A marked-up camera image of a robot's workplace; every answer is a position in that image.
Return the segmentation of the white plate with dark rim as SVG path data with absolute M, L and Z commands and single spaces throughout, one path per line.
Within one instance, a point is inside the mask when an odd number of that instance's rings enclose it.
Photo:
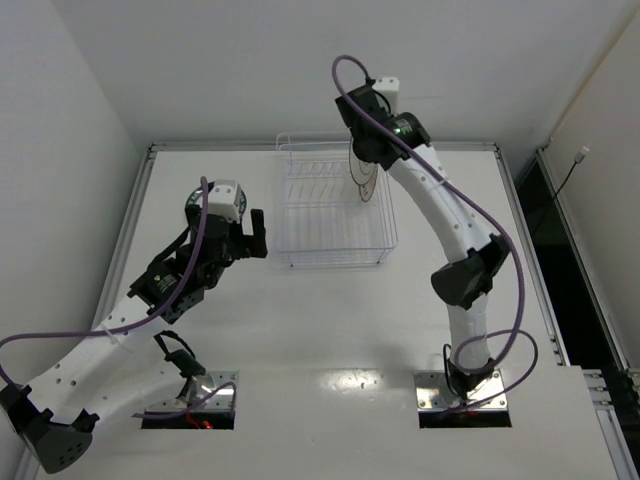
M 349 147 L 348 162 L 351 177 L 358 186 L 367 184 L 377 173 L 378 165 L 360 160 L 353 146 Z

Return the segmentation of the plate with orange sunburst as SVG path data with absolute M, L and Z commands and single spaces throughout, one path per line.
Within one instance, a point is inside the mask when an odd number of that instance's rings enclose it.
M 369 176 L 368 180 L 361 186 L 359 186 L 360 199 L 363 202 L 369 202 L 373 197 L 377 185 L 379 168 L 374 166 L 373 172 Z

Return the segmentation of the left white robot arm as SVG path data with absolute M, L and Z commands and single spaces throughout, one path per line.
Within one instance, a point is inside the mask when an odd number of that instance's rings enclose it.
M 126 298 L 95 329 L 74 333 L 79 342 L 68 355 L 25 385 L 1 375 L 6 382 L 1 407 L 47 473 L 77 461 L 89 448 L 96 425 L 108 416 L 85 405 L 71 422 L 60 420 L 84 381 L 106 376 L 127 348 L 161 335 L 201 302 L 235 261 L 267 256 L 263 211 L 250 211 L 250 235 L 243 231 L 244 213 L 234 208 L 225 214 L 211 202 L 186 206 L 186 228 L 152 259 Z

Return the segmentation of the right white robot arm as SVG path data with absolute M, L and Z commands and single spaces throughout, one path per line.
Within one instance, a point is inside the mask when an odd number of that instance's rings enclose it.
M 426 169 L 443 173 L 429 136 L 414 115 L 389 114 L 372 83 L 348 96 L 350 101 L 339 96 L 335 103 L 351 134 L 352 154 L 361 163 L 380 166 L 404 188 L 443 248 L 447 263 L 431 275 L 431 285 L 449 315 L 449 387 L 466 400 L 494 370 L 486 340 L 486 310 L 493 278 L 509 247 Z

